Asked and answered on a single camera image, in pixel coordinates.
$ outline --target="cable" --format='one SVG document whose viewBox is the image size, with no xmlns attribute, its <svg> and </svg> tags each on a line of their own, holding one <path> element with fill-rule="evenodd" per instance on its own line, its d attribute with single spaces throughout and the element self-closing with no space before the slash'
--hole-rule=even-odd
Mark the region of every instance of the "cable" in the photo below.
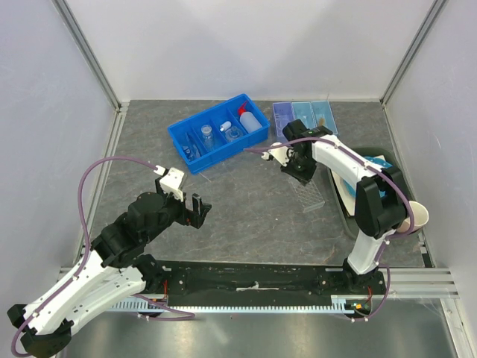
<svg viewBox="0 0 477 358">
<path fill-rule="evenodd" d="M 370 301 L 370 312 L 368 314 L 359 312 L 355 307 L 355 312 L 358 313 L 359 315 L 362 315 L 363 317 L 368 317 L 372 313 L 372 311 L 373 311 L 373 301 Z"/>
<path fill-rule="evenodd" d="M 167 280 L 162 285 L 164 286 L 164 299 L 167 299 Z"/>
<path fill-rule="evenodd" d="M 381 259 L 382 253 L 385 252 L 386 249 L 386 241 L 383 241 L 381 243 L 381 246 L 379 246 L 378 251 L 376 252 L 376 256 L 374 257 L 374 262 L 378 263 L 379 260 Z"/>
<path fill-rule="evenodd" d="M 195 318 L 195 313 L 175 310 L 174 308 L 167 307 L 165 304 L 163 304 L 161 302 L 152 301 L 151 299 L 147 298 L 146 296 L 143 296 L 143 295 L 140 295 L 140 294 L 135 294 L 133 296 L 137 297 L 137 298 L 141 298 L 142 300 L 147 301 L 149 304 L 151 304 L 153 306 L 156 306 L 156 307 L 159 307 L 162 310 L 169 311 L 170 313 L 177 313 L 179 315 L 185 315 L 185 317 L 150 317 L 149 315 L 143 315 L 141 313 L 138 313 L 138 317 L 140 317 L 140 318 L 145 318 L 147 320 L 152 320 L 152 321 L 190 321 L 191 319 Z"/>
<path fill-rule="evenodd" d="M 84 232 L 84 246 L 85 246 L 85 251 L 83 258 L 81 260 L 80 265 L 78 266 L 78 269 L 75 271 L 73 274 L 73 277 L 78 277 L 80 272 L 83 270 L 84 266 L 88 262 L 89 259 L 89 247 L 91 245 L 91 239 L 89 237 L 88 233 L 88 226 L 86 224 L 86 219 L 84 217 L 84 211 L 83 211 L 83 186 L 84 182 L 86 181 L 86 178 L 88 174 L 97 166 L 99 166 L 102 163 L 109 162 L 111 160 L 127 160 L 130 162 L 135 162 L 138 164 L 142 164 L 143 166 L 147 166 L 148 168 L 151 168 L 153 170 L 156 169 L 156 166 L 153 164 L 150 164 L 149 162 L 146 162 L 144 160 L 140 160 L 134 157 L 124 157 L 124 156 L 114 156 L 114 157 L 106 157 L 100 160 L 95 161 L 91 166 L 88 167 L 88 169 L 84 172 L 83 176 L 80 179 L 80 183 L 78 185 L 78 211 L 80 214 L 80 221 L 81 221 L 81 227 L 83 228 Z M 31 354 L 28 353 L 20 353 L 16 350 L 16 343 L 18 341 L 18 338 L 20 337 L 20 334 L 22 331 L 27 327 L 31 320 L 39 315 L 39 313 L 46 307 L 47 304 L 49 304 L 55 297 L 57 297 L 66 287 L 68 287 L 71 283 L 73 282 L 73 278 L 69 278 L 63 285 L 61 285 L 55 292 L 53 292 L 48 298 L 46 298 L 28 317 L 25 319 L 25 321 L 22 323 L 22 325 L 19 327 L 19 329 L 15 332 L 15 335 L 13 336 L 12 343 L 10 346 L 10 350 L 12 354 L 15 357 L 29 357 Z"/>
<path fill-rule="evenodd" d="M 368 297 L 366 302 L 364 302 L 364 304 L 367 304 L 369 301 L 371 301 L 371 298 L 373 298 L 373 289 L 371 289 L 371 286 L 367 287 L 367 293 L 368 293 Z"/>
<path fill-rule="evenodd" d="M 367 319 L 374 317 L 381 310 L 381 308 L 384 306 L 386 300 L 388 299 L 389 288 L 391 287 L 391 269 L 389 268 L 388 265 L 383 265 L 383 266 L 380 266 L 380 267 L 383 267 L 384 269 L 386 269 L 386 272 L 387 272 L 387 275 L 388 275 L 388 285 L 386 286 L 385 295 L 382 297 L 381 302 L 379 302 L 379 305 L 378 305 L 378 307 L 376 307 L 374 312 L 371 312 L 368 316 L 366 316 L 364 318 L 354 318 L 354 321 L 366 321 Z"/>
</svg>

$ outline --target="clear plastic container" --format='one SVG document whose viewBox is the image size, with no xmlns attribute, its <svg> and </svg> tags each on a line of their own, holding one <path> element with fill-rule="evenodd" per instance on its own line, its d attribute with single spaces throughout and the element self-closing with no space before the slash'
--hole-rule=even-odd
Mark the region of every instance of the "clear plastic container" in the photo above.
<svg viewBox="0 0 477 358">
<path fill-rule="evenodd" d="M 313 180 L 306 185 L 301 184 L 295 178 L 288 178 L 288 182 L 295 191 L 304 213 L 320 209 L 325 204 L 325 200 Z"/>
<path fill-rule="evenodd" d="M 273 104 L 275 128 L 277 130 L 277 140 L 279 142 L 286 142 L 286 138 L 283 135 L 283 128 L 293 121 L 293 109 L 291 108 L 291 102 L 277 102 Z"/>
<path fill-rule="evenodd" d="M 203 125 L 200 129 L 202 131 L 202 141 L 207 150 L 214 148 L 214 135 L 210 125 Z"/>
<path fill-rule="evenodd" d="M 316 127 L 315 115 L 310 102 L 292 102 L 295 119 L 300 119 L 308 129 Z"/>
<path fill-rule="evenodd" d="M 323 125 L 333 132 L 334 135 L 338 135 L 338 129 L 336 128 L 335 119 L 328 101 L 313 101 L 312 109 L 315 115 L 315 121 L 317 126 Z"/>
<path fill-rule="evenodd" d="M 236 127 L 235 125 L 225 131 L 225 139 L 228 142 L 232 142 L 243 135 L 244 135 L 244 132 L 242 132 L 241 129 Z"/>
</svg>

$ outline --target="white enclosure panel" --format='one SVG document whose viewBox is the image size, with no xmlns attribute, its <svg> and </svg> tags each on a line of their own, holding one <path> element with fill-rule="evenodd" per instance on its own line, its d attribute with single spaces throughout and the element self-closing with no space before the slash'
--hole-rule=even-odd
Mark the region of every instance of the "white enclosure panel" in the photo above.
<svg viewBox="0 0 477 358">
<path fill-rule="evenodd" d="M 113 108 L 49 0 L 1 3 L 0 98 L 0 357 L 11 357 L 7 309 L 72 264 L 78 182 L 104 150 Z"/>
<path fill-rule="evenodd" d="M 432 0 L 68 0 L 122 100 L 380 98 Z"/>
<path fill-rule="evenodd" d="M 477 332 L 477 2 L 449 1 L 388 105 L 426 237 Z"/>
</svg>

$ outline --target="white paper cup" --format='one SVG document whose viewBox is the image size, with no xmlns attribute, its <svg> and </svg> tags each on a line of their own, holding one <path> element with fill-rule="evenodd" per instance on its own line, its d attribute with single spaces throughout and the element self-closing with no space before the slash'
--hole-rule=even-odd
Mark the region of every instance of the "white paper cup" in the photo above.
<svg viewBox="0 0 477 358">
<path fill-rule="evenodd" d="M 429 221 L 429 211 L 427 211 L 426 207 L 422 204 L 419 204 L 417 201 L 409 201 L 411 205 L 412 213 L 414 214 L 414 229 L 412 232 L 420 229 L 422 226 L 427 224 Z M 409 229 L 409 225 L 411 224 L 410 218 L 404 220 L 396 230 L 398 233 L 404 233 Z"/>
</svg>

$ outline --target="robotic arm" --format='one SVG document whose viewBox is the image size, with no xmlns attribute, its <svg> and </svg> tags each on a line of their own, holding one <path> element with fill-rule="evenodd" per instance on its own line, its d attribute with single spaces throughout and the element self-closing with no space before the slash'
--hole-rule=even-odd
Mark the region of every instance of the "robotic arm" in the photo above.
<svg viewBox="0 0 477 358">
<path fill-rule="evenodd" d="M 353 251 L 344 262 L 344 268 L 349 269 L 354 279 L 373 272 L 379 264 L 375 257 L 385 238 L 393 234 L 408 216 L 396 191 L 376 171 L 392 180 L 407 196 L 408 188 L 402 172 L 395 166 L 385 169 L 366 160 L 346 147 L 325 127 L 308 130 L 300 120 L 296 120 L 285 126 L 283 134 L 288 141 L 303 141 L 294 143 L 291 148 L 281 146 L 269 149 L 262 155 L 263 159 L 275 158 L 282 165 L 282 172 L 303 184 L 312 179 L 316 163 L 322 163 L 356 188 L 355 217 L 359 234 Z M 319 137 L 321 140 L 308 141 L 305 140 L 307 137 Z"/>
<path fill-rule="evenodd" d="M 184 173 L 157 166 L 156 192 L 142 193 L 126 213 L 101 231 L 92 241 L 89 259 L 80 274 L 76 275 L 78 264 L 35 302 L 16 304 L 8 310 L 13 326 L 23 327 L 24 349 L 37 358 L 49 358 L 63 350 L 72 336 L 98 314 L 136 293 L 163 293 L 166 280 L 168 304 L 189 308 L 314 307 L 320 312 L 334 312 L 329 308 L 333 297 L 367 294 L 368 287 L 376 294 L 383 293 L 385 284 L 377 271 L 376 254 L 408 214 L 389 184 L 391 181 L 407 195 L 401 171 L 395 167 L 383 169 L 365 160 L 326 128 L 307 130 L 298 120 L 289 123 L 283 133 L 294 141 L 292 147 L 277 143 L 262 155 L 264 159 L 275 158 L 283 172 L 302 183 L 312 179 L 316 163 L 323 163 L 356 186 L 355 217 L 360 231 L 342 270 L 326 266 L 164 262 L 144 255 L 145 246 L 174 222 L 200 228 L 212 207 L 194 194 L 193 208 L 187 209 L 186 195 L 181 190 Z"/>
<path fill-rule="evenodd" d="M 24 349 L 38 358 L 60 352 L 85 324 L 123 298 L 140 292 L 157 293 L 163 270 L 145 246 L 174 222 L 200 228 L 211 209 L 199 195 L 192 195 L 193 209 L 186 208 L 182 192 L 184 173 L 157 166 L 157 192 L 142 193 L 114 223 L 92 241 L 83 271 L 80 263 L 43 296 L 29 305 L 16 304 L 8 310 L 12 324 L 19 328 L 26 319 L 21 338 Z M 69 280 L 72 282 L 64 289 Z M 36 313 L 47 298 L 53 299 Z"/>
</svg>

